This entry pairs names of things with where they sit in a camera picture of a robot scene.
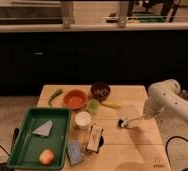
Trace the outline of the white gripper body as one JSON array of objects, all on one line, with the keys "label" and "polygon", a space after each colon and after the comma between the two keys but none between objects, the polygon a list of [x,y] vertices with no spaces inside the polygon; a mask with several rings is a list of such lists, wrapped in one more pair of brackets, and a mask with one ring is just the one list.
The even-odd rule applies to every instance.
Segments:
[{"label": "white gripper body", "polygon": [[144,103],[143,116],[145,120],[154,118],[161,113],[164,107],[152,99],[147,99]]}]

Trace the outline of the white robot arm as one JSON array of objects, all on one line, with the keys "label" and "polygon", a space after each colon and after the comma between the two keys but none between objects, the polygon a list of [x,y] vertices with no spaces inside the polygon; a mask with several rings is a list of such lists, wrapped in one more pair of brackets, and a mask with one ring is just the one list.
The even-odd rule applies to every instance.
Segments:
[{"label": "white robot arm", "polygon": [[188,124],[188,101],[179,96],[180,90],[180,84],[174,79],[151,84],[143,107],[144,118],[153,118],[169,108]]}]

